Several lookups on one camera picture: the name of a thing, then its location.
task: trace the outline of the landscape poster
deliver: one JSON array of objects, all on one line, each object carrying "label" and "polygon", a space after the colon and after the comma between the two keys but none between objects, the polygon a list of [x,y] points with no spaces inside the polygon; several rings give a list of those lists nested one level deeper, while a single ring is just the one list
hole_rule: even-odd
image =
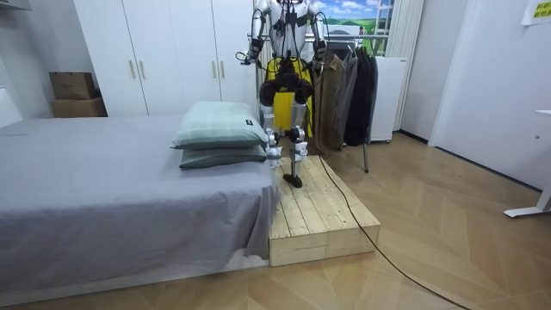
[{"label": "landscape poster", "polygon": [[[389,5],[390,1],[382,0],[382,5]],[[365,34],[375,31],[379,0],[320,0],[318,4],[330,25],[360,26]],[[381,19],[386,19],[387,14],[387,9],[382,10]]]}]

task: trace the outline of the white wardrobe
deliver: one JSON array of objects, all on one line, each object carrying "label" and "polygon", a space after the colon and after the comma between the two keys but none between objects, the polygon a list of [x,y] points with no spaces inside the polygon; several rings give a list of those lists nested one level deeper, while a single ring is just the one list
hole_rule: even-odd
[{"label": "white wardrobe", "polygon": [[199,101],[257,109],[251,0],[75,0],[109,116],[182,115]]}]

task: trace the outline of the brown jacket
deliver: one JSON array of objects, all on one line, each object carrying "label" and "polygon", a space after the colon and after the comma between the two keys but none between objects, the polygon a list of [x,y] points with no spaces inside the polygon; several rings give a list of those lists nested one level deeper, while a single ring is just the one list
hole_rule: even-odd
[{"label": "brown jacket", "polygon": [[335,128],[343,61],[335,54],[325,56],[321,75],[314,72],[314,144],[324,154],[339,150],[342,139]]}]

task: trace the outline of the wooden plank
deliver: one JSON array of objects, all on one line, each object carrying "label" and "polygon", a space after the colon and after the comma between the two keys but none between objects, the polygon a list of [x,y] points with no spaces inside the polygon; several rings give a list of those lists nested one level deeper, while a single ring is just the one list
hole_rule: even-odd
[{"label": "wooden plank", "polygon": [[[327,234],[325,258],[374,251],[375,247],[369,242],[360,229],[361,228],[356,225],[356,228],[329,232]],[[366,232],[374,242],[377,242],[379,229],[379,226],[366,228]]]},{"label": "wooden plank", "polygon": [[327,179],[324,177],[325,171],[320,171],[315,164],[314,160],[319,160],[318,156],[312,156],[307,158],[302,162],[303,168],[310,173],[313,181],[317,184],[321,195],[324,197],[325,201],[333,209],[335,216],[337,216],[340,221],[343,223],[344,228],[355,228],[358,227],[352,214],[346,204],[340,199],[338,189],[335,188],[333,183],[327,182]]},{"label": "wooden plank", "polygon": [[295,264],[325,258],[327,233],[269,241],[269,265]]},{"label": "wooden plank", "polygon": [[[290,171],[291,161],[289,158],[283,159],[283,169],[285,171]],[[318,214],[318,210],[314,207],[310,196],[306,192],[305,188],[296,189],[293,186],[289,186],[291,192],[293,193],[294,199],[299,205],[299,209],[302,212],[304,221],[310,233],[323,233],[326,232],[324,222],[321,220],[321,217]]]},{"label": "wooden plank", "polygon": [[[313,159],[313,160],[311,160],[311,162],[314,163],[314,165],[316,165],[316,167],[318,167],[318,169],[320,171],[324,172],[323,173],[324,177],[328,180],[328,182],[330,182],[331,180],[329,179],[329,177],[325,173],[324,167],[322,166],[322,164],[320,162],[320,158],[316,157],[316,158],[311,158],[311,159]],[[333,169],[325,161],[324,161],[324,164],[325,164],[325,168],[327,168],[327,172],[329,172],[329,175],[331,176],[333,181],[335,181],[335,183],[338,185],[338,187],[346,195],[346,198],[348,199],[348,201],[350,203],[350,208],[352,209],[352,212],[354,213],[354,215],[356,216],[356,218],[358,219],[360,224],[364,227],[380,225],[381,223],[379,223],[379,221],[371,214],[371,212],[369,212],[369,210],[363,205],[363,203],[348,188],[348,186],[346,186],[346,184],[343,182],[343,180],[341,180],[341,178],[337,176],[335,171],[333,171]],[[344,202],[344,198],[343,198],[342,194],[338,191],[338,189],[335,188],[335,190],[338,192],[338,196],[340,197],[340,199]]]},{"label": "wooden plank", "polygon": [[[282,160],[283,167],[289,169],[291,162],[289,158],[284,158]],[[302,186],[305,191],[308,193],[310,200],[312,201],[314,207],[318,211],[318,215],[325,225],[325,229],[329,232],[337,229],[344,229],[343,223],[340,219],[335,216],[335,212],[331,207],[329,207],[327,201],[319,192],[317,184],[313,181],[312,176],[308,171],[301,167],[300,169],[300,178],[302,179]]]},{"label": "wooden plank", "polygon": [[283,170],[281,167],[275,169],[275,175],[278,178],[279,189],[282,192],[282,209],[291,236],[302,236],[310,233],[302,216],[302,212],[299,209],[299,205],[289,188],[289,184],[283,180]]},{"label": "wooden plank", "polygon": [[275,218],[272,223],[272,227],[269,230],[270,239],[279,239],[279,238],[289,238],[291,233],[287,226],[287,220],[285,220],[285,214],[283,213],[281,203],[277,204],[277,209],[275,210]]}]

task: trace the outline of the green pillow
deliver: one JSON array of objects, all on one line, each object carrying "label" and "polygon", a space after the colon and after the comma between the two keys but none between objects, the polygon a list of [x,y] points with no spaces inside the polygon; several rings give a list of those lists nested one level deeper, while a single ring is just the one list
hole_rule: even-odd
[{"label": "green pillow", "polygon": [[183,117],[172,141],[176,149],[265,146],[264,132],[251,108],[239,102],[198,102]]},{"label": "green pillow", "polygon": [[263,162],[265,160],[266,152],[261,146],[182,150],[180,168],[187,170],[220,164],[236,164],[247,161]]}]

